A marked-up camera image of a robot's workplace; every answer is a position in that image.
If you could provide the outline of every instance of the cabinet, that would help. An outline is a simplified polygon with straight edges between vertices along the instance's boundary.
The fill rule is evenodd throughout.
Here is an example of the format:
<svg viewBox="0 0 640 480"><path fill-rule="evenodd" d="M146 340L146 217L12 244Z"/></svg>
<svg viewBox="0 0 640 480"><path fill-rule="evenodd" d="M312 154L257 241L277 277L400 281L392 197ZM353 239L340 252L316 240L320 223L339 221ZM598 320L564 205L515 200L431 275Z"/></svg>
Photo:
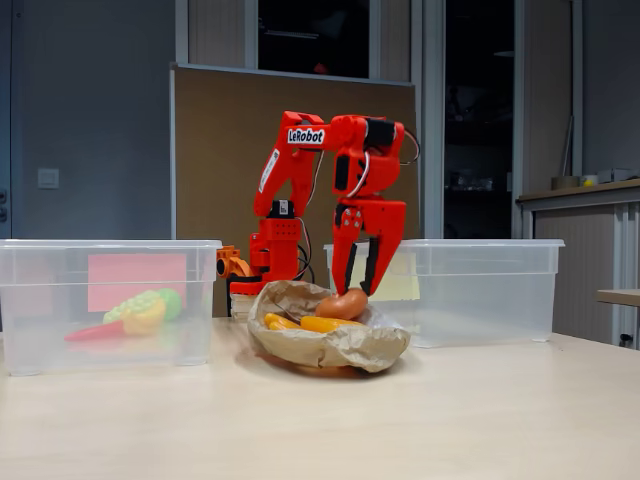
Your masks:
<svg viewBox="0 0 640 480"><path fill-rule="evenodd" d="M638 346L633 307L599 303L598 290L638 288L640 181L525 195L525 238L560 238L554 332Z"/></svg>

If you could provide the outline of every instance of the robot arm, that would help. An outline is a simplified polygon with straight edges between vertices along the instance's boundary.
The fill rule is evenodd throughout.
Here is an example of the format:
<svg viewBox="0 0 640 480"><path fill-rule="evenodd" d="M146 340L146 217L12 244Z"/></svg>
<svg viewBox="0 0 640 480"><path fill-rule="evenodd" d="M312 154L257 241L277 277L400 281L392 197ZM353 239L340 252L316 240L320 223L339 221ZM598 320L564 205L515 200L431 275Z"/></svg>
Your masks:
<svg viewBox="0 0 640 480"><path fill-rule="evenodd" d="M349 288L355 260L354 243L362 231L373 236L362 288L371 295L378 287L402 239L406 206L387 201L379 192L398 177L404 127L380 118L359 115L334 117L325 124L315 115L284 112L276 144L265 164L254 199L260 233L250 238L250 264L261 272L258 284L235 284L238 293L257 293L273 280L291 280L297 272L300 224L313 188L313 159L335 151L333 188L338 195L334 213L332 275L336 290ZM274 201L291 180L289 201Z"/></svg>

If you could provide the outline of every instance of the pink paper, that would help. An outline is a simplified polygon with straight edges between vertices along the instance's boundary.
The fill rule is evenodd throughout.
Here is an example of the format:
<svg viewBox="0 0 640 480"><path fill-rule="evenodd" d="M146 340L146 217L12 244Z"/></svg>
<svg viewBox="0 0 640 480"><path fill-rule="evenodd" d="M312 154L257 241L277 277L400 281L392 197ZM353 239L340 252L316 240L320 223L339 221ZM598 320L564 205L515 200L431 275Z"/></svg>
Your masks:
<svg viewBox="0 0 640 480"><path fill-rule="evenodd" d="M187 258L181 254L114 253L89 255L87 304L90 312L107 312L145 290L173 288L186 305ZM124 285L95 285L96 283Z"/></svg>

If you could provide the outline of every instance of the shelf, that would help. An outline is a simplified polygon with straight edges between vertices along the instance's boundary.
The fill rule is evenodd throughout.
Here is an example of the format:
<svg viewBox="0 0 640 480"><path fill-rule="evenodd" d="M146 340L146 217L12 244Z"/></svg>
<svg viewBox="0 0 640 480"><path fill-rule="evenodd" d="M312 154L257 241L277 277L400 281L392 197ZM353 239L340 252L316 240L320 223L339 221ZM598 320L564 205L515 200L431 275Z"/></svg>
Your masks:
<svg viewBox="0 0 640 480"><path fill-rule="evenodd" d="M445 123L445 144L475 146L511 147L513 141L513 122L483 123L454 122Z"/></svg>
<svg viewBox="0 0 640 480"><path fill-rule="evenodd" d="M511 192L445 190L444 200L445 200L445 205L460 204L460 203L511 204Z"/></svg>

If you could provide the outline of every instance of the window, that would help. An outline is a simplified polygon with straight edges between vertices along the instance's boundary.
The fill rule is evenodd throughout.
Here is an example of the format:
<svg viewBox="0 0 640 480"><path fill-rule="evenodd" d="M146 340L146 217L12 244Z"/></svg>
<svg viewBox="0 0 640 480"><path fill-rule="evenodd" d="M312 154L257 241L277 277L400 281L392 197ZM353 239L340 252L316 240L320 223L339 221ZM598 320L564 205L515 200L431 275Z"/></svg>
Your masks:
<svg viewBox="0 0 640 480"><path fill-rule="evenodd" d="M260 0L258 68L369 77L369 1Z"/></svg>

